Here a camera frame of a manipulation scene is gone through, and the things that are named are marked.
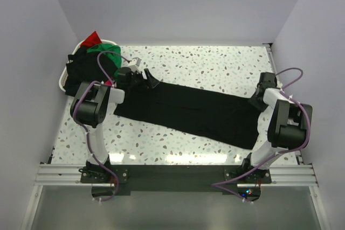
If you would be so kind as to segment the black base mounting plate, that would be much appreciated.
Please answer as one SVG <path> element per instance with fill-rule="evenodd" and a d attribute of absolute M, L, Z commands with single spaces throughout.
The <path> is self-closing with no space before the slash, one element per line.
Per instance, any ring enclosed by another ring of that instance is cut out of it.
<path fill-rule="evenodd" d="M 110 165 L 108 171 L 79 169 L 80 182 L 92 184 L 92 196 L 129 196 L 132 192 L 216 192 L 212 184 L 231 180 L 236 165 Z"/>

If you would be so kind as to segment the black t-shirt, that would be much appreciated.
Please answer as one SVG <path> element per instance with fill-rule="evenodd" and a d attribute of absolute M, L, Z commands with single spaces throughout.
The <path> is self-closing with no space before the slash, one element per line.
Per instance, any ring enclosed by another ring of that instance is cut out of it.
<path fill-rule="evenodd" d="M 251 150 L 261 112 L 244 97 L 162 82 L 133 89 L 114 114 Z"/>

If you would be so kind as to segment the pink t-shirt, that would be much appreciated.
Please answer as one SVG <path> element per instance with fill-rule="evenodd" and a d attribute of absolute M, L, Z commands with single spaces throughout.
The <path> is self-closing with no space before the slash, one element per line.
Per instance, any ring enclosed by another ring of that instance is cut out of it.
<path fill-rule="evenodd" d="M 104 84 L 107 85 L 107 86 L 112 86 L 113 85 L 112 82 L 109 81 L 109 80 L 107 80 Z"/>

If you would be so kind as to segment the black clothes pile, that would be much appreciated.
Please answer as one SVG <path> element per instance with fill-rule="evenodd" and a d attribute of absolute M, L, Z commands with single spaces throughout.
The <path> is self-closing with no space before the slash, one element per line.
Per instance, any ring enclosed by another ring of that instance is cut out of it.
<path fill-rule="evenodd" d="M 69 62 L 66 64 L 68 77 L 65 82 L 64 88 L 65 94 L 68 96 L 75 96 L 80 84 L 84 81 L 92 82 L 106 82 L 110 77 L 102 68 L 99 58 L 103 54 L 100 52 L 97 55 L 97 63 L 92 59 L 92 55 L 95 53 L 87 53 L 86 47 L 80 47 L 75 54 L 68 56 Z"/>

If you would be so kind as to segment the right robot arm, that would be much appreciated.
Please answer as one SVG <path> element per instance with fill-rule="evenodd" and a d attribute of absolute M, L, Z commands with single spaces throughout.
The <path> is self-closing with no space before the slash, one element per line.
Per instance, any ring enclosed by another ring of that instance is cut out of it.
<path fill-rule="evenodd" d="M 283 154 L 305 148 L 311 135 L 313 107 L 300 103 L 285 94 L 278 87 L 276 75 L 262 72 L 250 104 L 264 111 L 273 108 L 268 126 L 267 140 L 256 151 L 251 152 L 240 166 L 240 177 L 246 183 L 253 183 L 259 173 L 267 171 L 272 163 Z"/>

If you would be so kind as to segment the red t-shirt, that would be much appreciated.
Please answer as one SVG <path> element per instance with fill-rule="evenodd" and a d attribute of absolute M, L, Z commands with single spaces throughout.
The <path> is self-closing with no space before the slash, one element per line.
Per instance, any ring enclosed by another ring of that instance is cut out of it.
<path fill-rule="evenodd" d="M 97 34 L 96 31 L 94 31 L 80 44 L 80 46 L 90 48 L 101 43 L 102 41 L 99 38 L 99 35 Z"/>

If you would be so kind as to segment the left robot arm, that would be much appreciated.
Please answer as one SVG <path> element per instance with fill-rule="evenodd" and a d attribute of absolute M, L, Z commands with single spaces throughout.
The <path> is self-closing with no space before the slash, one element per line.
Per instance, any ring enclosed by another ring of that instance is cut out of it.
<path fill-rule="evenodd" d="M 149 90 L 157 87 L 160 81 L 152 76 L 149 69 L 143 72 L 131 67 L 119 69 L 116 86 L 108 86 L 98 81 L 82 82 L 70 107 L 73 121 L 85 131 L 89 157 L 87 170 L 93 171 L 93 177 L 100 183 L 110 180 L 109 154 L 103 137 L 103 122 L 108 105 L 122 104 L 131 90 Z"/>

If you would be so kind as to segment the green t-shirt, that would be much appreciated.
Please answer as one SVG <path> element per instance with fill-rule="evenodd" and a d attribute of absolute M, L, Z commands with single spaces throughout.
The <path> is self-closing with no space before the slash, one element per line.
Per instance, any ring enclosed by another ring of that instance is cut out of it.
<path fill-rule="evenodd" d="M 92 55 L 92 59 L 96 64 L 98 64 L 96 58 L 100 52 L 103 52 L 99 58 L 103 70 L 115 80 L 118 69 L 122 66 L 121 48 L 117 45 L 101 43 L 87 49 L 87 53 L 95 53 L 95 55 Z"/>

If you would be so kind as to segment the right side aluminium rail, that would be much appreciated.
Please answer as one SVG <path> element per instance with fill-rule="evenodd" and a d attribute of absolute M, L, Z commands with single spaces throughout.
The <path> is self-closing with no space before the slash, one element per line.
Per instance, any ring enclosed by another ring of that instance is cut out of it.
<path fill-rule="evenodd" d="M 308 145 L 313 108 L 308 104 L 300 103 L 285 92 L 287 87 L 302 78 L 303 70 L 298 67 L 290 67 L 277 71 L 273 60 L 272 45 L 264 44 L 263 46 L 266 48 L 277 81 L 279 81 L 279 76 L 285 72 L 299 72 L 299 75 L 288 84 L 277 86 L 277 89 L 268 88 L 264 92 L 264 103 L 273 109 L 267 130 L 267 151 L 270 155 L 265 163 L 268 164 L 284 154 L 300 151 Z"/>

